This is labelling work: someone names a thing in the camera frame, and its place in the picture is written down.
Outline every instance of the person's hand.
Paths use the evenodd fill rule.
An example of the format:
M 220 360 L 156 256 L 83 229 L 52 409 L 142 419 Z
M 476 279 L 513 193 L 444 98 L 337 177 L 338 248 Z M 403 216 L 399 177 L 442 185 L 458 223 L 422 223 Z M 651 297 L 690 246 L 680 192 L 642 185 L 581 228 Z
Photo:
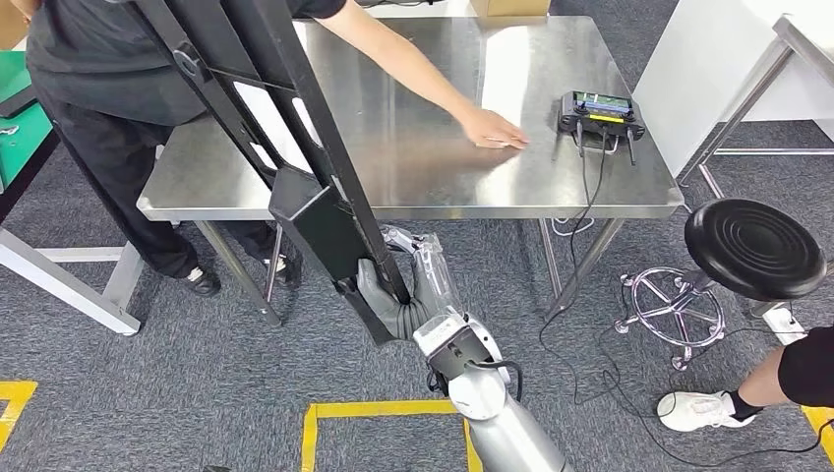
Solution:
M 523 131 L 494 111 L 473 107 L 458 121 L 466 138 L 479 148 L 524 149 L 529 142 Z

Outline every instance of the robotic arm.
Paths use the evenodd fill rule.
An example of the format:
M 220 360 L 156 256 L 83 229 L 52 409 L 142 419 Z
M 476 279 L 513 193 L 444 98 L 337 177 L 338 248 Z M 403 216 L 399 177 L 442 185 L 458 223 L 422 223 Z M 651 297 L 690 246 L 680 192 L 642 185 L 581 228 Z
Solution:
M 374 264 L 359 263 L 358 288 L 388 331 L 413 340 L 451 403 L 469 423 L 475 451 L 489 472 L 573 472 L 533 416 L 508 394 L 509 375 L 492 335 L 466 314 L 434 234 L 384 226 L 395 250 L 412 256 L 414 293 L 400 304 L 379 284 Z

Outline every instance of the yellow floor tape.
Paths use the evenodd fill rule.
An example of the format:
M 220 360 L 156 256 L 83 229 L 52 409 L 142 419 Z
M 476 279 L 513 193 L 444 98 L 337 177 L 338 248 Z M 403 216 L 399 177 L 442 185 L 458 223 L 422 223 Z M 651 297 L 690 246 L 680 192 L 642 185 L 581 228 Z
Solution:
M 808 418 L 815 435 L 819 432 L 822 425 L 834 418 L 834 408 L 811 408 L 804 406 L 803 412 Z M 828 459 L 834 464 L 834 430 L 831 429 L 831 426 L 822 431 L 822 440 L 819 445 L 822 446 L 825 453 L 828 454 Z
M 311 403 L 304 415 L 301 437 L 301 472 L 314 472 L 316 441 L 320 418 L 368 418 L 372 416 L 451 415 L 457 414 L 448 400 L 359 401 L 352 403 Z M 464 420 L 466 463 L 469 472 L 483 472 L 481 460 L 469 438 L 469 425 Z
M 6 409 L 0 414 L 0 451 L 12 435 L 15 423 L 21 417 L 36 387 L 37 382 L 31 381 L 0 382 L 0 400 L 8 401 Z

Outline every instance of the person's leg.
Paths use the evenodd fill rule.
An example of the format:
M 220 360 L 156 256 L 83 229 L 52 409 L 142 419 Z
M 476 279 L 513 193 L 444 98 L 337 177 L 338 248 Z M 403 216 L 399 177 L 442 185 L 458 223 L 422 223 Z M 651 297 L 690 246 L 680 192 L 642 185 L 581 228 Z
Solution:
M 191 244 L 169 223 L 148 221 L 136 208 L 155 159 L 153 147 L 130 121 L 52 99 L 37 86 L 35 90 L 67 151 L 143 260 L 164 275 L 191 276 L 189 288 L 201 295 L 215 293 L 219 285 L 212 276 L 195 276 L 198 262 Z
M 265 221 L 224 221 L 223 225 L 249 256 L 258 261 L 272 257 L 275 230 Z
M 787 401 L 834 407 L 834 327 L 813 329 L 805 338 L 775 349 L 738 390 L 670 393 L 661 399 L 657 413 L 664 425 L 676 431 L 739 428 L 765 407 Z

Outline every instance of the black stool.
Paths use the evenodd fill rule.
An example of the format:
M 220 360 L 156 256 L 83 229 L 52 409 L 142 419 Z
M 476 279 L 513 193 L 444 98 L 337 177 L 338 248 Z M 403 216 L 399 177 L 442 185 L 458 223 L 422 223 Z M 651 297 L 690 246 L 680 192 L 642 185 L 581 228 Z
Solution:
M 700 270 L 653 267 L 634 276 L 623 275 L 623 285 L 631 289 L 634 315 L 615 323 L 617 332 L 626 333 L 629 325 L 640 321 L 656 336 L 681 346 L 684 355 L 672 358 L 679 371 L 686 369 L 693 347 L 724 337 L 724 311 L 710 291 L 716 283 L 747 298 L 771 302 L 803 297 L 825 277 L 825 258 L 810 233 L 787 214 L 759 202 L 723 199 L 702 206 L 686 222 L 685 240 Z M 664 292 L 655 283 L 658 274 L 673 275 L 677 292 Z M 640 306 L 644 293 L 660 299 L 660 307 L 644 310 Z M 703 298 L 715 316 L 690 306 Z M 653 323 L 667 315 L 674 317 L 677 335 Z M 705 323 L 709 334 L 692 339 L 688 320 Z

